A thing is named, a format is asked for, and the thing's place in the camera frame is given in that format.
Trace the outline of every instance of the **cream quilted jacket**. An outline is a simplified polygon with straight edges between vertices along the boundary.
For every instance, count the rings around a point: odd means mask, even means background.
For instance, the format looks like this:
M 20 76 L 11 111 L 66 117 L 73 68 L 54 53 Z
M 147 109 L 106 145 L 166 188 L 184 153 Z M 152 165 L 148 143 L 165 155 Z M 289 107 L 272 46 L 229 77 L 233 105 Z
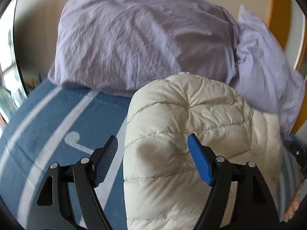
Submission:
M 129 230 L 193 229 L 210 188 L 188 151 L 190 133 L 233 163 L 254 161 L 275 198 L 277 116 L 251 109 L 224 83 L 179 73 L 137 91 L 129 107 L 123 161 Z M 223 224 L 230 219 L 234 188 Z

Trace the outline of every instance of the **beige wall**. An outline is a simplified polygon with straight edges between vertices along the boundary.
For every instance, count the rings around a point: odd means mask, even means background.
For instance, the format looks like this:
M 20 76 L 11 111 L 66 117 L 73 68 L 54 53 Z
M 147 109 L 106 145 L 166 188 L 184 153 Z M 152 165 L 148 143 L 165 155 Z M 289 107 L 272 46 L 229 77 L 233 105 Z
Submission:
M 224 6 L 236 19 L 242 3 L 264 21 L 270 0 L 210 0 Z M 22 69 L 46 77 L 54 60 L 57 25 L 67 0 L 18 0 L 14 40 L 16 56 Z

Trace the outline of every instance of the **mattress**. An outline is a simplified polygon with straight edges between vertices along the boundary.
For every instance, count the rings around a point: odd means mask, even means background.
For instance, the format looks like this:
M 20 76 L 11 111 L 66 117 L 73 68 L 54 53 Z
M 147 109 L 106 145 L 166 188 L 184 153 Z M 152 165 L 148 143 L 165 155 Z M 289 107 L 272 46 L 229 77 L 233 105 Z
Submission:
M 0 138 L 0 195 L 22 226 L 27 224 L 34 195 L 52 162 L 75 164 L 116 135 L 118 152 L 96 193 L 113 229 L 127 229 L 122 157 L 130 100 L 89 89 L 62 89 L 49 81 L 33 91 Z M 280 216 L 300 179 L 295 158 L 284 148 L 277 190 Z M 85 226 L 73 185 L 69 189 L 74 214 Z

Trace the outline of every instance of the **pillow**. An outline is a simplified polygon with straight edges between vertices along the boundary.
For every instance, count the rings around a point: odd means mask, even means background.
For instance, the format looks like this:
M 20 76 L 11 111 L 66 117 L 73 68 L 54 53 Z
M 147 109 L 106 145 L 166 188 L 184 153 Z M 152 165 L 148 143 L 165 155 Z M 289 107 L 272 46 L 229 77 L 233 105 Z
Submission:
M 293 70 L 266 24 L 241 5 L 238 75 L 231 86 L 257 110 L 277 113 L 281 131 L 288 134 L 305 94 L 301 74 Z
M 238 36 L 232 16 L 204 0 L 70 0 L 49 79 L 128 97 L 181 71 L 229 84 Z

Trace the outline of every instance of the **wrinkled fabric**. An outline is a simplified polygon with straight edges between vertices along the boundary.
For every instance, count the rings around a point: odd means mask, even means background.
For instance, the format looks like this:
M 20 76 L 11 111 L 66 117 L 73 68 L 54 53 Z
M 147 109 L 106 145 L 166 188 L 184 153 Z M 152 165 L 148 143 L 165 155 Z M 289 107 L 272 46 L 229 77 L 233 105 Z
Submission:
M 127 97 L 181 71 L 229 84 L 237 42 L 233 17 L 205 0 L 69 0 L 49 79 Z
M 266 24 L 241 6 L 238 76 L 231 86 L 257 110 L 276 113 L 282 133 L 289 134 L 305 94 L 304 80 L 293 70 Z
M 191 133 L 233 163 L 254 161 L 276 199 L 277 116 L 251 109 L 222 82 L 180 73 L 144 86 L 129 106 L 123 160 L 129 230 L 194 228 L 210 189 L 188 151 Z M 231 187 L 223 224 L 234 200 Z

